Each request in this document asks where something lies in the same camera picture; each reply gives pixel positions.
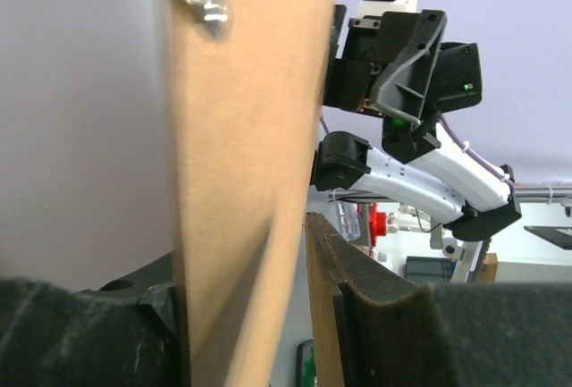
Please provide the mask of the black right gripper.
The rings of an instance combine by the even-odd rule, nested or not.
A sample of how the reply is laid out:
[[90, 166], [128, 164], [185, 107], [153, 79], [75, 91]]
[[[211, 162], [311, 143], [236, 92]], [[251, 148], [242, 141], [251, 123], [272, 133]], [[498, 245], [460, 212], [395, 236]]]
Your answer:
[[335, 5], [323, 104], [382, 117], [383, 150], [403, 164], [439, 148], [442, 115], [482, 100], [478, 45], [443, 41], [441, 10], [346, 12]]

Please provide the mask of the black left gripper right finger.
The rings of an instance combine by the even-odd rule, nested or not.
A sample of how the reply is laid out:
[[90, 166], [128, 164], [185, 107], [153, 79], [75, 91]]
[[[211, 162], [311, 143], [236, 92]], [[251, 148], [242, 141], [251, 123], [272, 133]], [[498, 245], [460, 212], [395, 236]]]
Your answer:
[[417, 285], [305, 221], [322, 386], [568, 386], [566, 283]]

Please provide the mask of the brown frame backing board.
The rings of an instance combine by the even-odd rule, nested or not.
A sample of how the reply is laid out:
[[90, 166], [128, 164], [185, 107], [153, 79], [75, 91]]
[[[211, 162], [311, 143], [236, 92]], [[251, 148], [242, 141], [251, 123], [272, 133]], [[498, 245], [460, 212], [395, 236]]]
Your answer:
[[186, 386], [269, 383], [294, 283], [335, 0], [167, 0]]

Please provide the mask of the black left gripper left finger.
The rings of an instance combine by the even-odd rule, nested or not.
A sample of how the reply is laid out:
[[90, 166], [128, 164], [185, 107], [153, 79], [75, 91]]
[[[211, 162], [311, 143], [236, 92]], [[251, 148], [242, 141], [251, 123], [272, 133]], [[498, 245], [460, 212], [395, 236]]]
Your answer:
[[98, 290], [2, 279], [3, 386], [182, 386], [188, 380], [172, 254]]

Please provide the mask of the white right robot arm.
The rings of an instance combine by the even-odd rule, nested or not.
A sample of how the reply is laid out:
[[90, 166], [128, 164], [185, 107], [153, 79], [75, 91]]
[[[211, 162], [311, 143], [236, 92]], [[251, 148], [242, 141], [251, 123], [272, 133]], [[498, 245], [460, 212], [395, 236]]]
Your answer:
[[478, 45], [444, 41], [439, 10], [346, 12], [334, 8], [324, 104], [380, 119], [381, 144], [327, 132], [311, 184], [342, 200], [412, 206], [463, 241], [487, 240], [518, 221], [512, 168], [477, 156], [445, 121], [481, 102]]

